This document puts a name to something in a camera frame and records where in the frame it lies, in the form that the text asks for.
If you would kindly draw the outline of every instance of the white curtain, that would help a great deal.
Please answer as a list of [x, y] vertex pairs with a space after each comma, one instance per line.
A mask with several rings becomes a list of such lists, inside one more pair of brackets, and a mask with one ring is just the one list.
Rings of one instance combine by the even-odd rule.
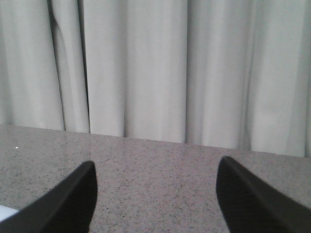
[[309, 0], [0, 1], [0, 123], [311, 154]]

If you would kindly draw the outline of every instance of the curtain pleat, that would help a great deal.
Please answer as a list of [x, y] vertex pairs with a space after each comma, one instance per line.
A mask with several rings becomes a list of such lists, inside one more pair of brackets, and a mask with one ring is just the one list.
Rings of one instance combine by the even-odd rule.
[[310, 49], [309, 0], [4, 0], [0, 123], [310, 156]]

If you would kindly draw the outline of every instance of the black object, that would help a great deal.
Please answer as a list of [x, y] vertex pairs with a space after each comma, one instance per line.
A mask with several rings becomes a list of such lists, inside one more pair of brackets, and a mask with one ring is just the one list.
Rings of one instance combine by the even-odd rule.
[[47, 194], [0, 222], [0, 233], [87, 233], [96, 201], [95, 165], [87, 161]]
[[311, 210], [231, 157], [220, 161], [217, 198], [232, 233], [311, 233]]

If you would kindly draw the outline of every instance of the speckled gray surface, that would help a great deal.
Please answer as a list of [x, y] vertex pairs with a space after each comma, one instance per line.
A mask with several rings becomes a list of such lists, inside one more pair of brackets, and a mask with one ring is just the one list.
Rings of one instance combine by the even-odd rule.
[[224, 155], [311, 208], [310, 158], [4, 125], [0, 205], [21, 209], [93, 160], [92, 232], [228, 233], [215, 193]]

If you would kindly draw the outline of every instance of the table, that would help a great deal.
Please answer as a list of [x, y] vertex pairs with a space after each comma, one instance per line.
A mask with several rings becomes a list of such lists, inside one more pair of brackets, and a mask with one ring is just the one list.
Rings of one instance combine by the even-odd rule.
[[224, 155], [311, 208], [310, 158], [7, 125], [0, 125], [0, 204], [21, 209], [93, 160], [93, 233], [228, 233], [215, 191]]

